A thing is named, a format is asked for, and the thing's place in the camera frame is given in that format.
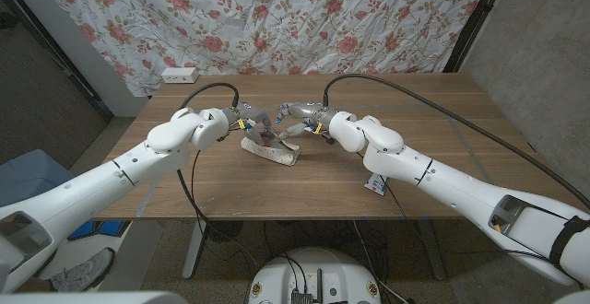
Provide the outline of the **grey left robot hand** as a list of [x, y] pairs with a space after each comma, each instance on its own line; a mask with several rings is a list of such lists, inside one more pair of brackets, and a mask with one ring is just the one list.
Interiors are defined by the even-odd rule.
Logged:
[[271, 132], [271, 121], [266, 111], [248, 103], [239, 102], [236, 107], [222, 110], [231, 130], [241, 129], [244, 135], [259, 146], [270, 146], [276, 137]]

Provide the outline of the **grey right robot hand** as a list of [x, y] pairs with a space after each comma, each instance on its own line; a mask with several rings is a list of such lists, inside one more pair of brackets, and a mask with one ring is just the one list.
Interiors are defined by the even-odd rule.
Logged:
[[335, 139], [328, 133], [329, 124], [336, 115], [322, 103], [315, 102], [287, 102], [279, 106], [279, 114], [276, 123], [280, 123], [285, 117], [301, 119], [301, 123], [288, 127], [278, 135], [279, 139], [293, 137], [307, 131], [321, 135], [328, 144], [334, 144]]

